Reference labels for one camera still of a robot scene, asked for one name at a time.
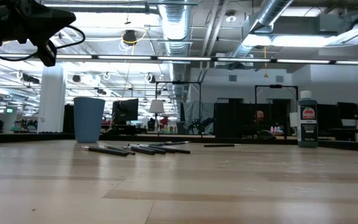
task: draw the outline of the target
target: bottle label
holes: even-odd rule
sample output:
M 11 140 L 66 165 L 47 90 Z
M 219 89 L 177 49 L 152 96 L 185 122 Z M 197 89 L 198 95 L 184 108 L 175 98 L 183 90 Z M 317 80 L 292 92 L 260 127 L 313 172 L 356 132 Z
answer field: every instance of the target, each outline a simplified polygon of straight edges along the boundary
M 298 106 L 298 141 L 317 141 L 316 105 Z

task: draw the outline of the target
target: table surface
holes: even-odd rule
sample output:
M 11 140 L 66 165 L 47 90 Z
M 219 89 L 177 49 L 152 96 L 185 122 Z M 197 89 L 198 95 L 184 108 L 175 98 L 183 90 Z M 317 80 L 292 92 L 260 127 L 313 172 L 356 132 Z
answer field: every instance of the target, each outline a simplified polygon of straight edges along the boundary
M 127 142 L 99 142 L 123 146 Z M 172 146 L 118 157 L 0 144 L 0 223 L 358 223 L 358 151 Z

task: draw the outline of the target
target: bottle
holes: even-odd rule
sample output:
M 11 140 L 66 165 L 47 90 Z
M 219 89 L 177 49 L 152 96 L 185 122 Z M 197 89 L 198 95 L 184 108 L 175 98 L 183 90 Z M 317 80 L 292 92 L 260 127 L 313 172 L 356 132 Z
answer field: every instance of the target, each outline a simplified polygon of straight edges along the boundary
M 318 147 L 317 101 L 311 91 L 301 91 L 298 100 L 298 147 Z

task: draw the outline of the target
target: light blue cup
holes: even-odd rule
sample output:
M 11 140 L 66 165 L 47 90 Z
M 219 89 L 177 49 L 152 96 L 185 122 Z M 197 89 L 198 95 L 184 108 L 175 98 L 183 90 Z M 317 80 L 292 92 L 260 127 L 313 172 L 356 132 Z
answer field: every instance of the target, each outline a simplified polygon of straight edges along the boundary
M 74 98 L 74 131 L 79 143 L 95 143 L 99 140 L 102 127 L 104 100 Z

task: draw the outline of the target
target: ductwork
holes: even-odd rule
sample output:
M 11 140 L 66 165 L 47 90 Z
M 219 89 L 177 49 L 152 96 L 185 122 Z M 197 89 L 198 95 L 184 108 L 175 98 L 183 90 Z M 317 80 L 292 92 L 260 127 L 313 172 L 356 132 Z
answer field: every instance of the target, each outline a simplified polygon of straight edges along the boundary
M 92 12 L 92 13 L 141 13 L 141 14 L 157 14 L 156 5 L 149 5 L 147 2 L 128 4 L 85 4 L 85 3 L 63 3 L 56 4 L 54 2 L 45 2 L 47 7 L 69 12 Z
M 265 0 L 262 3 L 256 18 L 247 18 L 246 33 L 249 34 L 261 28 L 266 28 L 262 32 L 271 32 L 274 22 L 280 17 L 285 9 L 290 6 L 292 2 L 293 0 Z M 255 46 L 240 44 L 237 49 L 233 51 L 230 57 L 246 57 L 253 47 Z
M 183 5 L 159 5 L 162 20 L 162 30 L 166 40 L 186 40 L 190 27 L 190 6 Z M 169 42 L 165 44 L 169 56 L 187 56 L 189 45 L 185 43 Z M 189 81 L 190 67 L 185 63 L 170 64 L 171 81 Z M 183 93 L 183 86 L 173 86 L 176 99 L 185 100 L 187 94 Z M 180 109 L 180 100 L 177 100 L 177 109 Z

